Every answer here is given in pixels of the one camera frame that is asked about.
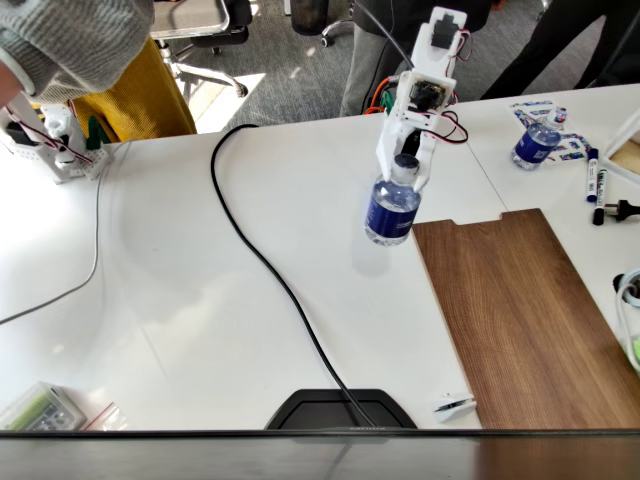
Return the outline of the person's bare hand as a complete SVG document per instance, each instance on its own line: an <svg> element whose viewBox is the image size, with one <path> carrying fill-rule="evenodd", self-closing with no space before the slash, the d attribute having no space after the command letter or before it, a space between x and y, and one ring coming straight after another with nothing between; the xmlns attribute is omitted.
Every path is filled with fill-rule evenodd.
<svg viewBox="0 0 640 480"><path fill-rule="evenodd" d="M9 67L0 63L0 108L4 108L23 90L21 81Z"/></svg>

